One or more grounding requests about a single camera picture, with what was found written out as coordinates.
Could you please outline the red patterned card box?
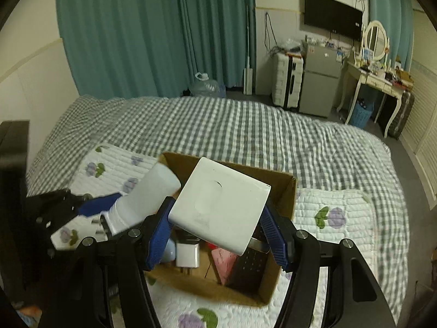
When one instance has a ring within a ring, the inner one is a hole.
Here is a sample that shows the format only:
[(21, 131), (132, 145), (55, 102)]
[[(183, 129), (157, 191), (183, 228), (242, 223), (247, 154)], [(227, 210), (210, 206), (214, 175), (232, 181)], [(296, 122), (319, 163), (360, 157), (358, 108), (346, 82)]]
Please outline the red patterned card box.
[(211, 255), (220, 283), (226, 285), (238, 256), (223, 248), (212, 250)]

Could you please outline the teal curtain left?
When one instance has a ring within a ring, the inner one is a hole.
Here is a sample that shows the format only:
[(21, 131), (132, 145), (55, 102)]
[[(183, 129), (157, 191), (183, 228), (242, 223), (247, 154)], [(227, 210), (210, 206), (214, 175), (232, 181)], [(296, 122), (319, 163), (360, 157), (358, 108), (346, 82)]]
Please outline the teal curtain left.
[(81, 95), (181, 96), (206, 73), (243, 85), (256, 60), (255, 0), (56, 0)]

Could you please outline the light blue earbuds case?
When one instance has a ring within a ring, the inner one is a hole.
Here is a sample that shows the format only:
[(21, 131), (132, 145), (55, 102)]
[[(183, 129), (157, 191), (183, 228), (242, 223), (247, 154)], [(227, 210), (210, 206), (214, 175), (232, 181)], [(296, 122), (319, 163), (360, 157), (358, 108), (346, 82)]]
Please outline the light blue earbuds case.
[(161, 263), (170, 263), (176, 260), (176, 243), (169, 238), (161, 257)]

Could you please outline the grey mini fridge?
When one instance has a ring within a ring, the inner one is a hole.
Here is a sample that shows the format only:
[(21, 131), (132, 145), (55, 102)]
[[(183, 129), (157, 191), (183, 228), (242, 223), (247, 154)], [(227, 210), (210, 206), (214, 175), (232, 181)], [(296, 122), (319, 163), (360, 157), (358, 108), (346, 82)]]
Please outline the grey mini fridge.
[(307, 45), (299, 112), (327, 118), (341, 75), (342, 57), (337, 50)]

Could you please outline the blue laundry basket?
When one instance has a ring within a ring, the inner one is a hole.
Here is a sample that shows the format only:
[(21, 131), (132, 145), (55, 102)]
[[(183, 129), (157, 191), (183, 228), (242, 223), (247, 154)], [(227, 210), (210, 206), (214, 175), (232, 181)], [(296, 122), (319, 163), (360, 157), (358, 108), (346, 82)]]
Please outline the blue laundry basket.
[(354, 106), (353, 114), (350, 118), (350, 125), (364, 129), (367, 122), (370, 120), (374, 111), (374, 103), (367, 102), (363, 98), (359, 98)]

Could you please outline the teal curtain right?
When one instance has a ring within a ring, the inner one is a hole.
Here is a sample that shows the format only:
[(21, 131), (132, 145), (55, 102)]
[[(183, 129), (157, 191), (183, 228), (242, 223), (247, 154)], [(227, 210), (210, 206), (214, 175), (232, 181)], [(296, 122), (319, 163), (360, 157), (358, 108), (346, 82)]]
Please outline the teal curtain right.
[(413, 56), (412, 0), (369, 0), (370, 20), (378, 20), (386, 30), (389, 42), (389, 59), (400, 57), (405, 70), (410, 69)]

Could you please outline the black wall television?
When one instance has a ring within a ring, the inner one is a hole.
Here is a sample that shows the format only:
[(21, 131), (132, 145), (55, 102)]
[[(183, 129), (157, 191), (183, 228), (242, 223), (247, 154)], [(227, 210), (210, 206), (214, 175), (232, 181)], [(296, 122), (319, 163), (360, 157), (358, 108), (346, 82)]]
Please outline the black wall television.
[(361, 39), (363, 12), (336, 0), (305, 0), (305, 25)]

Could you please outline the black rectangular case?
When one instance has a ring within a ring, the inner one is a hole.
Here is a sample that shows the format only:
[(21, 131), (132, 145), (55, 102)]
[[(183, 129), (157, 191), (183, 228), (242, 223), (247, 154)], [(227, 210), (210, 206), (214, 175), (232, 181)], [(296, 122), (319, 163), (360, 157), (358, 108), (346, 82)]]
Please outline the black rectangular case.
[(246, 248), (233, 266), (228, 286), (245, 294), (256, 294), (264, 275), (267, 259), (268, 253)]

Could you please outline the white suitcase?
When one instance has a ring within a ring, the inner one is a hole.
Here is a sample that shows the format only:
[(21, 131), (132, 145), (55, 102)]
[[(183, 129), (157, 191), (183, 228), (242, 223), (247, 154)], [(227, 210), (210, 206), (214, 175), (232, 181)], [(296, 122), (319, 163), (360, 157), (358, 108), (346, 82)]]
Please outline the white suitcase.
[(304, 60), (300, 55), (274, 55), (272, 98), (275, 106), (284, 109), (298, 107), (303, 71)]

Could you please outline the white sliding wardrobe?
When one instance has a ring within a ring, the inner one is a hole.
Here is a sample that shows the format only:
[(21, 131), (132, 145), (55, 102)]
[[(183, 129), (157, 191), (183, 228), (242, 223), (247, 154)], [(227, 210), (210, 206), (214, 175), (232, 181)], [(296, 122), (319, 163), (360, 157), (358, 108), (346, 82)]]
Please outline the white sliding wardrobe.
[(401, 133), (401, 143), (433, 210), (436, 207), (436, 74), (415, 60), (410, 74), (414, 80), (415, 101)]

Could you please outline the white square box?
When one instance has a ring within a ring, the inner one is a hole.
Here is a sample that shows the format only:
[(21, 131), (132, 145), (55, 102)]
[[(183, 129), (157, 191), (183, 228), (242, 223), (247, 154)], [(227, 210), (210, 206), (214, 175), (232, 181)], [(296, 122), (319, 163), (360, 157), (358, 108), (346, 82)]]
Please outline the white square box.
[(171, 224), (242, 256), (256, 229), (271, 186), (200, 158), (169, 215)]

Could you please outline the white handheld device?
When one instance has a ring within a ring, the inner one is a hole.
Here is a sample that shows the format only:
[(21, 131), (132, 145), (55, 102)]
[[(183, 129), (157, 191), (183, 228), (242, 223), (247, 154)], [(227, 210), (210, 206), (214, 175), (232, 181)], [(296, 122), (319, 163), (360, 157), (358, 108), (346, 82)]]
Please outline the white handheld device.
[(181, 188), (177, 176), (165, 165), (156, 163), (133, 190), (122, 195), (103, 216), (111, 235), (134, 227), (158, 211), (164, 199)]

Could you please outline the white floral quilted mat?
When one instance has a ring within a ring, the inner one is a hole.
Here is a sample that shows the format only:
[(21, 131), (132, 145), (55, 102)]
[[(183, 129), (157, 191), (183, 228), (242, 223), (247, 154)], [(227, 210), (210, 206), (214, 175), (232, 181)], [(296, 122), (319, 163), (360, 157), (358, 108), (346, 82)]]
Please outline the white floral quilted mat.
[(359, 190), (298, 190), (283, 172), (103, 144), (69, 184), (90, 195), (51, 237), (136, 252), (163, 327), (298, 327), (327, 323), (379, 296), (376, 213)]

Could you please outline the brown cardboard box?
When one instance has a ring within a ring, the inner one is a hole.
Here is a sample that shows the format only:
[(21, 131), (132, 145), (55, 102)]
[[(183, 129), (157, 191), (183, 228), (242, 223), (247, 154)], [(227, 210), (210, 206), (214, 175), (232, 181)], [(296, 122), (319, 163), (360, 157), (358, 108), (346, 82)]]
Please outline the brown cardboard box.
[(281, 268), (272, 254), (249, 247), (265, 241), (263, 205), (293, 217), (297, 180), (287, 172), (165, 152), (158, 158), (182, 188), (171, 215), (176, 229), (201, 239), (199, 267), (160, 263), (147, 274), (178, 291), (216, 302), (269, 304)]

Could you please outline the white plug charger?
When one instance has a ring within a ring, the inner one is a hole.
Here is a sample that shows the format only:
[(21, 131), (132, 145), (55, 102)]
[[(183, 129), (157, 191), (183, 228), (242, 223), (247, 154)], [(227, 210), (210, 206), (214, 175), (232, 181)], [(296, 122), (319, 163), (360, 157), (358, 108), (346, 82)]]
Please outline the white plug charger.
[(176, 266), (197, 269), (200, 266), (200, 240), (191, 239), (176, 243)]

